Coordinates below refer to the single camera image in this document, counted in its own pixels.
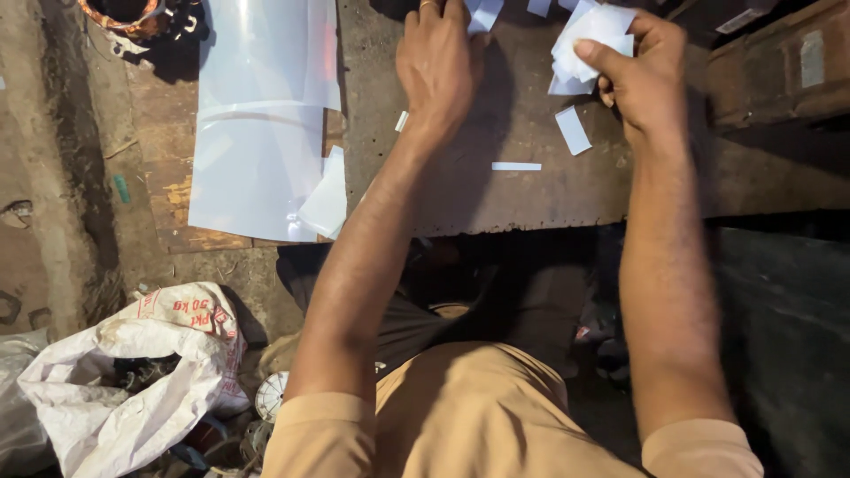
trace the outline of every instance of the right hand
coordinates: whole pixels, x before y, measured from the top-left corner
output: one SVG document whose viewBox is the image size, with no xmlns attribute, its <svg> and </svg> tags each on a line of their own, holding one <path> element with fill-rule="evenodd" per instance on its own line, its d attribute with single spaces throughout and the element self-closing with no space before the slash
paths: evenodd
<svg viewBox="0 0 850 478">
<path fill-rule="evenodd" d="M 658 134 L 687 132 L 682 28 L 638 10 L 629 32 L 639 42 L 629 58 L 593 40 L 575 42 L 575 54 L 600 72 L 599 94 L 617 105 L 632 146 Z"/>
</svg>

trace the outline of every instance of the ring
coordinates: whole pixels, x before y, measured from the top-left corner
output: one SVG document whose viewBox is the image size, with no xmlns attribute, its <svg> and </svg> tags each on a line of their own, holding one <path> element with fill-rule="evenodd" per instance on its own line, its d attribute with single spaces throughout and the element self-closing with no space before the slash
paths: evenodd
<svg viewBox="0 0 850 478">
<path fill-rule="evenodd" d="M 429 3 L 431 3 L 434 7 L 437 7 L 437 10 L 439 10 L 439 3 L 435 2 L 434 0 L 423 0 L 419 3 L 419 9 L 422 10 L 422 7 L 428 5 Z"/>
</svg>

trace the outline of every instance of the man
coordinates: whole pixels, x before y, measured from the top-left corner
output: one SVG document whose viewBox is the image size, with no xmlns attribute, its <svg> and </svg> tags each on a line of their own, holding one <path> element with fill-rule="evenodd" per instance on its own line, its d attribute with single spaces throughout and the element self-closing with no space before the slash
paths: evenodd
<svg viewBox="0 0 850 478">
<path fill-rule="evenodd" d="M 462 0 L 423 0 L 406 18 L 396 64 L 411 114 L 312 292 L 293 290 L 309 307 L 266 478 L 643 476 L 570 419 L 552 347 L 468 341 L 468 330 L 423 325 L 394 296 L 432 156 L 463 122 L 484 73 L 486 39 L 469 39 L 467 23 Z M 643 465 L 660 478 L 762 476 L 720 366 L 688 151 L 685 35 L 645 12 L 631 32 L 634 59 L 587 40 L 575 51 L 602 72 L 600 94 L 619 108 L 634 151 L 620 302 Z M 536 304 L 553 296 L 543 295 L 521 308 L 549 321 L 552 308 Z M 388 327 L 401 323 L 390 313 L 409 321 Z M 411 331 L 426 337 L 422 353 L 384 358 L 399 344 L 410 349 Z"/>
</svg>

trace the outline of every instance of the left hand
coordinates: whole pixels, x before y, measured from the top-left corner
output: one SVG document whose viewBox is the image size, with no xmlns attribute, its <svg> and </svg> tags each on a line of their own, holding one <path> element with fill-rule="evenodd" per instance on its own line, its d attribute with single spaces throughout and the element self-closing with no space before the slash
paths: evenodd
<svg viewBox="0 0 850 478">
<path fill-rule="evenodd" d="M 407 15 L 395 54 L 412 122 L 432 130 L 441 142 L 466 118 L 484 77 L 490 35 L 470 39 L 468 24 L 463 0 L 422 0 L 419 11 Z"/>
</svg>

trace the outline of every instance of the workbench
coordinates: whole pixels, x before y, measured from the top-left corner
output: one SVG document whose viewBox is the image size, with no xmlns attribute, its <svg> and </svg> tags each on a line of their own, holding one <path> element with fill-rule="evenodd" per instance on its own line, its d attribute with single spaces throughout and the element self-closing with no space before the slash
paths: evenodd
<svg viewBox="0 0 850 478">
<path fill-rule="evenodd" d="M 417 236 L 602 225 L 626 217 L 632 153 L 622 126 L 595 96 L 550 96 L 550 50 L 569 12 L 543 19 L 507 0 L 485 54 L 485 79 L 467 121 L 436 160 Z M 325 154 L 345 148 L 348 209 L 356 206 L 398 137 L 406 97 L 394 56 L 403 26 L 368 0 L 338 0 L 343 111 L 326 113 Z M 189 227 L 197 112 L 197 47 L 127 64 L 133 117 L 160 244 L 169 253 L 273 246 L 278 242 Z M 788 159 L 717 137 L 706 126 L 704 49 L 688 48 L 691 144 L 705 216 L 850 208 L 850 174 L 824 158 Z M 165 74 L 180 65 L 178 76 Z M 194 75 L 187 65 L 194 65 Z M 554 115 L 575 105 L 593 148 L 570 151 Z M 491 171 L 539 162 L 541 171 Z"/>
</svg>

